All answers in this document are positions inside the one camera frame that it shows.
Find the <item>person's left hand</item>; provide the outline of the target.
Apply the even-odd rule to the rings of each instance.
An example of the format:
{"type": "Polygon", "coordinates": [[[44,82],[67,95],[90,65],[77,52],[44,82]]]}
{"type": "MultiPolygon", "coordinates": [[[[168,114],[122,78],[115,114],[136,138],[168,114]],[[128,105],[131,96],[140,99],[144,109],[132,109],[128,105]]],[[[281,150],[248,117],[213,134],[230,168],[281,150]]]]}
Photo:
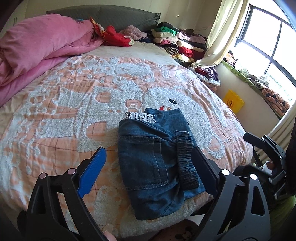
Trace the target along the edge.
{"type": "Polygon", "coordinates": [[[104,235],[109,241],[117,241],[116,237],[112,235],[110,232],[108,232],[107,230],[104,231],[104,235]]]}

